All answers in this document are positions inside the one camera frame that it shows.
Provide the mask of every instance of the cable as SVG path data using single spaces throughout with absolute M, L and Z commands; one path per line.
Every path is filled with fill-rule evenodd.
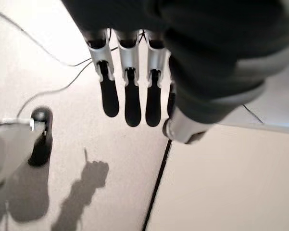
M 56 61 L 60 62 L 61 64 L 65 65 L 65 66 L 79 66 L 82 63 L 90 60 L 90 59 L 86 59 L 85 61 L 82 61 L 78 64 L 68 64 L 64 61 L 61 61 L 60 59 L 58 59 L 56 56 L 54 56 L 53 54 L 51 54 L 42 44 L 40 44 L 35 38 L 33 38 L 28 32 L 26 32 L 20 25 L 18 25 L 16 22 L 14 22 L 12 19 L 10 19 L 8 16 L 6 16 L 5 14 L 0 12 L 0 17 L 2 19 L 4 19 L 6 22 L 8 22 L 9 24 L 13 25 L 14 27 L 16 27 L 18 30 L 20 30 L 25 36 L 27 36 L 32 42 L 34 42 L 38 47 L 40 47 L 46 54 L 48 54 L 51 58 L 55 59 Z
M 31 98 L 29 98 L 28 100 L 25 101 L 25 103 L 23 104 L 23 106 L 19 109 L 18 113 L 17 113 L 17 116 L 16 118 L 19 118 L 21 112 L 23 111 L 23 109 L 31 102 L 33 101 L 34 99 L 36 99 L 37 97 L 39 96 L 43 96 L 43 95 L 48 95 L 48 94 L 56 94 L 56 93 L 59 93 L 63 90 L 66 90 L 68 89 L 77 79 L 78 77 L 80 76 L 80 74 L 92 63 L 89 62 L 87 65 L 85 65 L 84 68 L 81 69 L 81 71 L 78 73 L 78 75 L 69 83 L 67 84 L 65 87 L 63 88 L 60 88 L 60 89 L 57 89 L 57 90 L 48 90 L 48 91 L 43 91 L 43 92 L 39 92 L 39 93 L 36 93 L 35 95 L 33 95 Z
M 145 35 L 144 35 L 144 30 L 142 30 L 142 31 L 143 31 L 143 32 L 141 33 L 141 37 L 140 37 L 140 39 L 139 39 L 139 43 L 141 42 L 143 36 L 144 36 L 144 39 L 146 40 Z M 119 47 L 114 47 L 114 48 L 110 49 L 110 51 L 115 51 L 115 50 L 118 49 L 118 48 L 119 48 Z
M 142 30 L 141 38 L 140 38 L 140 40 L 139 40 L 139 43 L 141 42 L 141 40 L 142 40 L 143 37 L 144 37 L 144 40 L 147 42 L 146 37 L 145 37 L 145 34 L 144 34 L 144 30 Z
M 243 106 L 254 118 L 256 118 L 261 124 L 264 124 L 264 122 L 255 113 L 253 113 L 248 107 L 246 107 L 246 105 L 243 104 Z
M 114 47 L 110 51 L 115 51 L 116 49 L 118 49 L 118 47 Z
M 152 197 L 151 197 L 149 209 L 148 209 L 148 212 L 146 214 L 146 217 L 145 217 L 145 220 L 144 220 L 144 223 L 143 223 L 142 231 L 146 230 L 146 227 L 147 227 L 148 222 L 150 220 L 151 211 L 153 209 L 153 205 L 154 205 L 154 202 L 155 202 L 155 197 L 156 197 L 160 182 L 161 182 L 162 177 L 163 177 L 163 172 L 164 172 L 164 169 L 165 169 L 165 165 L 167 163 L 167 159 L 168 159 L 168 155 L 169 155 L 169 152 L 170 152 L 170 149 L 171 149 L 171 145 L 172 145 L 172 140 L 168 140 L 167 146 L 166 146 L 165 151 L 164 151 L 162 164 L 160 166 L 159 173 L 158 173 L 158 176 L 157 176 L 157 180 L 156 180 L 156 183 L 155 183 L 154 191 L 153 191 L 153 194 L 152 194 Z
M 110 39 L 111 39 L 111 35 L 112 35 L 112 29 L 110 28 L 110 35 L 109 35 L 109 39 L 108 39 L 108 42 L 110 42 Z

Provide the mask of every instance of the black wheel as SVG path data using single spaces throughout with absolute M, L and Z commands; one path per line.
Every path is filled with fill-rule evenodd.
M 28 160 L 30 166 L 41 167 L 49 161 L 52 149 L 52 111 L 47 107 L 39 107 L 33 111 L 31 118 L 45 123 L 45 132 L 36 140 L 32 155 Z

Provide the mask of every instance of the robotic finger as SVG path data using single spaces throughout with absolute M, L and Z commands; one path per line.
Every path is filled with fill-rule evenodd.
M 125 120 L 131 127 L 136 127 L 141 121 L 139 99 L 139 36 L 138 31 L 116 31 L 125 81 Z
M 155 127 L 161 119 L 161 81 L 166 48 L 163 45 L 162 33 L 146 32 L 148 45 L 148 99 L 145 118 L 149 126 Z
M 119 113 L 119 100 L 117 97 L 114 66 L 109 48 L 107 30 L 83 33 L 90 51 L 95 70 L 100 76 L 101 96 L 104 112 L 109 117 Z

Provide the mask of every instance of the white surface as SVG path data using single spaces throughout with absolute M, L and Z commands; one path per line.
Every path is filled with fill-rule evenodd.
M 60 60 L 75 64 L 90 57 L 81 34 L 60 1 L 0 0 L 0 11 Z M 110 47 L 114 46 L 115 34 L 110 42 Z M 88 199 L 87 206 L 82 218 L 73 224 L 76 230 L 141 229 L 167 139 L 161 126 L 150 128 L 145 123 L 147 47 L 144 43 L 140 50 L 142 121 L 137 128 L 128 127 L 124 120 L 124 82 L 118 50 L 113 52 L 120 103 L 116 118 L 108 118 L 102 110 L 98 75 L 93 65 L 68 90 L 38 98 L 24 110 L 22 117 L 29 117 L 40 105 L 53 110 L 53 150 L 48 167 L 30 169 L 24 165 L 7 183 L 5 194 L 0 194 L 0 231 L 5 230 L 6 222 L 10 231 L 51 230 L 66 198 L 72 198 L 73 203 L 65 208 L 63 222 L 53 230 L 75 230 L 66 228 L 64 223 L 73 221 L 84 198 Z M 0 119 L 16 116 L 23 102 L 36 92 L 65 86 L 81 68 L 54 61 L 0 19 Z M 168 71 L 165 81 L 169 84 Z M 166 119 L 168 84 L 162 91 L 162 120 Z M 96 162 L 88 173 L 91 180 L 86 173 L 78 181 L 86 163 L 84 147 L 88 161 Z M 99 184 L 105 176 L 105 186 L 101 187 Z
M 266 81 L 266 89 L 255 101 L 247 104 L 265 124 L 279 127 L 289 127 L 289 65 L 278 75 L 271 76 Z M 243 107 L 232 112 L 222 124 L 245 126 L 258 124 Z
M 148 231 L 289 231 L 289 134 L 216 126 L 174 143 Z

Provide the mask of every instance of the white floor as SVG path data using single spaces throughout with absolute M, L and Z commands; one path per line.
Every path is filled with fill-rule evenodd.
M 174 143 L 149 231 L 289 231 L 289 134 L 216 126 Z

